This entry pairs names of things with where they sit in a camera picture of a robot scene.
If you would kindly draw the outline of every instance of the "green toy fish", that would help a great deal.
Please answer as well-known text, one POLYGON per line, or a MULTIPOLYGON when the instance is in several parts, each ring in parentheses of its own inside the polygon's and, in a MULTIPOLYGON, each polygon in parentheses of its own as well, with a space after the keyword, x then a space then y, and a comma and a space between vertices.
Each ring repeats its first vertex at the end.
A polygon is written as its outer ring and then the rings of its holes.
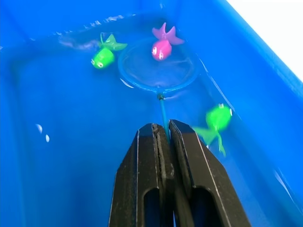
POLYGON ((219 104, 219 106, 215 107, 206 114, 206 123, 208 125, 208 129, 193 127, 193 130, 195 130, 196 133, 203 138, 206 145, 210 145, 213 140, 218 137, 219 151, 226 156, 219 131, 224 130, 228 126, 231 117, 232 109, 224 106, 223 104, 219 104))
POLYGON ((127 44, 120 44, 116 42, 113 34, 103 42, 102 34, 100 35, 101 43, 100 47, 103 47, 91 60, 93 66, 97 69, 103 69, 115 61, 115 56, 112 51, 123 50, 127 44))

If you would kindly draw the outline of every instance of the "fish fin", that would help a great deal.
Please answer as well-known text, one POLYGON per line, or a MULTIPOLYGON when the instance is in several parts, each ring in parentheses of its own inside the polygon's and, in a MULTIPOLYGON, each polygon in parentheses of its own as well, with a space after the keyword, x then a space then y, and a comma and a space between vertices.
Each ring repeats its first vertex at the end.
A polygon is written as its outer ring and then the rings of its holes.
POLYGON ((166 22, 164 22, 164 24, 160 29, 153 28, 151 32, 157 39, 161 40, 162 37, 165 36, 165 27, 166 27, 166 22))
POLYGON ((222 144, 221 135, 219 133, 217 133, 217 136, 218 136, 218 141, 219 141, 219 151, 223 153, 224 157, 226 157, 225 149, 222 144))
POLYGON ((217 131, 215 130, 203 129, 199 127, 193 127, 193 130, 195 130, 195 132, 203 138, 206 145, 210 145, 217 137, 217 131))
POLYGON ((120 51, 127 46, 127 44, 117 43, 113 34, 109 36, 109 38, 103 43, 103 45, 111 51, 120 51))
POLYGON ((172 45, 179 45, 183 44, 184 40, 176 37, 176 28, 173 26, 169 32, 166 34, 166 39, 169 41, 172 45))

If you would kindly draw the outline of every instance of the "tub floor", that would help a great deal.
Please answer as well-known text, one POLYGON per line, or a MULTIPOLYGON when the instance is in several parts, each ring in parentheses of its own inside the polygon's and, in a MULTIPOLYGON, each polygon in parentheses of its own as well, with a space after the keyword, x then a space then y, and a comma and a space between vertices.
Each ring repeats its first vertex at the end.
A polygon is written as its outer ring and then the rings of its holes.
MULTIPOLYGON (((116 39, 128 43, 144 36, 118 34, 116 39)), ((94 69, 94 53, 45 54, 13 72, 20 143, 32 182, 24 179, 24 187, 35 191, 35 201, 25 204, 30 226, 107 226, 115 173, 135 132, 150 122, 163 124, 156 95, 127 87, 116 62, 107 70, 94 69)), ((205 113, 216 104, 202 87, 196 79, 167 96, 168 119, 205 127, 205 113)), ((226 158, 216 143, 210 150, 226 168, 252 225, 286 226, 245 147, 229 130, 223 143, 226 158)))

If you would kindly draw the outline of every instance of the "blue container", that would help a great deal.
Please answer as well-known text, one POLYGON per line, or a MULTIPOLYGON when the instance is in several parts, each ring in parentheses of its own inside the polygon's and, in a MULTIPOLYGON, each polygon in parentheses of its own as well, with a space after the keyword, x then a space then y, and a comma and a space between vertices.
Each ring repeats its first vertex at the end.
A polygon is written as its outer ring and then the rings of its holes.
MULTIPOLYGON (((105 227, 138 128, 205 127, 253 226, 303 226, 303 85, 224 0, 1 1, 1 226, 105 227), (197 77, 158 100, 90 59, 100 33, 130 45, 176 26, 197 77)), ((115 53, 119 58, 121 52, 115 53)))

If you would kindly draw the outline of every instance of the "water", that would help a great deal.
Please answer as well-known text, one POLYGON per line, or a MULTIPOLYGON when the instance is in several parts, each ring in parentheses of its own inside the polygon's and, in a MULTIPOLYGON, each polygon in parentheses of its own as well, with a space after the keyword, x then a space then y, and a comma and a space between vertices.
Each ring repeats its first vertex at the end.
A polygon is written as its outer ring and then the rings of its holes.
MULTIPOLYGON (((163 22, 150 15, 130 17, 11 50, 11 77, 4 79, 17 113, 28 226, 107 226, 114 176, 136 130, 163 121, 156 95, 126 86, 117 61, 97 70, 90 59, 100 32, 131 44, 150 37, 152 27, 163 22)), ((167 119, 206 126, 205 113, 220 93, 205 84, 210 78, 199 70, 192 84, 166 94, 167 119)), ((251 224, 291 226, 250 160, 250 144, 239 141, 231 128, 222 139, 226 158, 216 142, 210 150, 226 168, 251 224)))

